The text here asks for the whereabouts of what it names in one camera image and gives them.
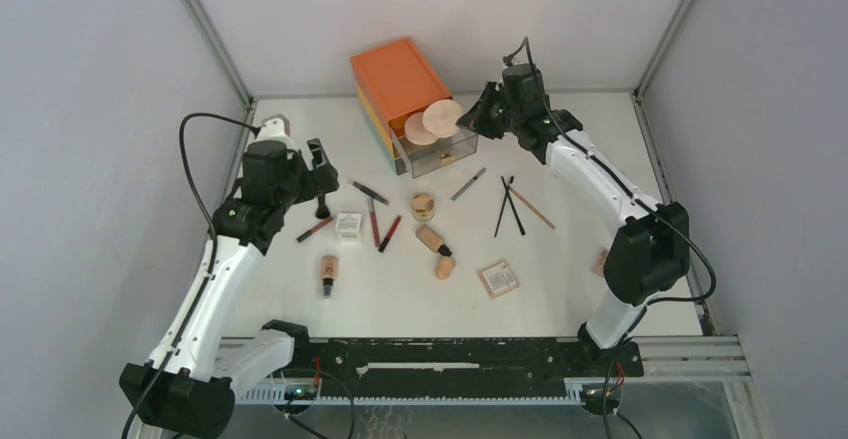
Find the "round beige powder puff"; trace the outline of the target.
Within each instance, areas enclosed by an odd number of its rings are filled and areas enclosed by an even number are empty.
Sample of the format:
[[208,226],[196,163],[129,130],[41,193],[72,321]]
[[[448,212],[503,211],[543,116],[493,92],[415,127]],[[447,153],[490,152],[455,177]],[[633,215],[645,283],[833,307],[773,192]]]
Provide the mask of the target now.
[[463,114],[463,106],[457,101],[453,99],[438,100],[424,110],[422,125],[437,138],[449,138],[459,131],[457,122]]

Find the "clear top drawer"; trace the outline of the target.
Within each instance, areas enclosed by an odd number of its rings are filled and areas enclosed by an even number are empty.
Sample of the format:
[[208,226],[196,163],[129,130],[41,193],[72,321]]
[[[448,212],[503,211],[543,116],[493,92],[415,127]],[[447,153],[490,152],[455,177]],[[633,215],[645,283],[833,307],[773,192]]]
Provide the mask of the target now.
[[460,129],[449,138],[439,138],[429,145],[415,145],[394,131],[390,137],[395,152],[395,173],[398,176],[410,174],[412,178],[419,178],[471,156],[478,147],[478,136],[465,129]]

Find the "red lipstick black cap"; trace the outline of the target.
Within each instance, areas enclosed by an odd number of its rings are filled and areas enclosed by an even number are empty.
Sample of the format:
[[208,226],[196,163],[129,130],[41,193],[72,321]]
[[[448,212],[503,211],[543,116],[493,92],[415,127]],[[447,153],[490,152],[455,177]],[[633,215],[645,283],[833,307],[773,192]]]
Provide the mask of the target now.
[[391,241],[391,239],[392,239],[393,235],[395,234],[395,232],[396,232],[396,230],[397,230],[397,228],[398,228],[399,224],[401,223],[401,221],[402,221],[402,216],[401,216],[401,215],[398,215],[398,216],[397,216],[397,217],[393,220],[393,222],[391,223],[389,230],[387,231],[387,233],[386,233],[386,234],[385,234],[385,236],[383,237],[383,239],[382,239],[382,241],[381,241],[380,245],[378,246],[378,251],[379,251],[380,253],[383,253],[383,252],[387,249],[387,247],[388,247],[388,245],[389,245],[389,243],[390,243],[390,241]]

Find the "orange three-drawer organizer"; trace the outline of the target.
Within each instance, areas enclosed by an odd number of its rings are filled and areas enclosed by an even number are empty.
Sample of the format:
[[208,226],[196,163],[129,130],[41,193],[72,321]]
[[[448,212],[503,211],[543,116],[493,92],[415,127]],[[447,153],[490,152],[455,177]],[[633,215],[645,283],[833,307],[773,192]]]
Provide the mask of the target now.
[[413,38],[406,36],[350,58],[358,98],[393,172],[407,172],[395,138],[407,119],[452,92]]

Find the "beige makeup sponge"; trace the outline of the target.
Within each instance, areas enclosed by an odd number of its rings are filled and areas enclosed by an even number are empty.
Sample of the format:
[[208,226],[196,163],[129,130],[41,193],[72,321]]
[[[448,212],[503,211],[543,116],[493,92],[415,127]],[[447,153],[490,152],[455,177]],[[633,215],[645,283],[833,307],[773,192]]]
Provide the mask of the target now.
[[439,280],[446,280],[450,277],[455,267],[456,262],[452,257],[441,256],[435,269],[435,275]]

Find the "square blush compact box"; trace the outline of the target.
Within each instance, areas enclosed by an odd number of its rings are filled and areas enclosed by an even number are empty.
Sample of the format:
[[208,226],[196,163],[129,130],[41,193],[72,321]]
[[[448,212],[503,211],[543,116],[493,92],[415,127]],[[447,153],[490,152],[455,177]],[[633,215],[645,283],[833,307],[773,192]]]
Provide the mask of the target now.
[[477,275],[491,299],[501,297],[520,286],[513,269],[504,259],[478,270]]

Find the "eyeshadow palette clear case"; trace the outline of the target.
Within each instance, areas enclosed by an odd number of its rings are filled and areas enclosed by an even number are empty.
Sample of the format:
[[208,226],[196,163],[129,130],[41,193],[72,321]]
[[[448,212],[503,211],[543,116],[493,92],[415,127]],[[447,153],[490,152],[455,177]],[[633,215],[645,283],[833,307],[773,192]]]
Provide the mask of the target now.
[[605,276],[604,268],[608,258],[608,253],[609,251],[607,249],[602,249],[592,267],[592,272],[599,277]]

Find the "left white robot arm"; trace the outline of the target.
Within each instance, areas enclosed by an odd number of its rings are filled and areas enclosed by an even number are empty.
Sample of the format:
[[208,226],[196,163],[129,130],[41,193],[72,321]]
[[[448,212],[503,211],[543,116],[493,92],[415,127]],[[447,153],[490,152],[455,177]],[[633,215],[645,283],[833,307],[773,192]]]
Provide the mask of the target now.
[[216,365],[223,329],[247,280],[266,256],[285,214],[336,191],[338,172],[321,141],[310,158],[281,139],[250,143],[243,174],[211,216],[213,236],[172,324],[143,364],[128,363],[119,386],[144,424],[196,438],[217,438],[237,398],[276,368],[290,376],[311,366],[311,347],[272,327],[230,362]]

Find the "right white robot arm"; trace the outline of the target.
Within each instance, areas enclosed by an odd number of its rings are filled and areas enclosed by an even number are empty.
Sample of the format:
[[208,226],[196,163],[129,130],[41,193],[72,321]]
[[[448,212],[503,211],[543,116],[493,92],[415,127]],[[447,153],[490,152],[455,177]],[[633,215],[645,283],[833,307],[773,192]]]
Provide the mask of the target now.
[[607,290],[580,327],[577,350],[584,371],[605,374],[648,307],[689,272],[688,212],[677,202],[660,203],[609,164],[573,114],[552,109],[541,74],[529,63],[505,67],[458,124],[487,139],[514,135],[522,149],[578,187],[610,229]]

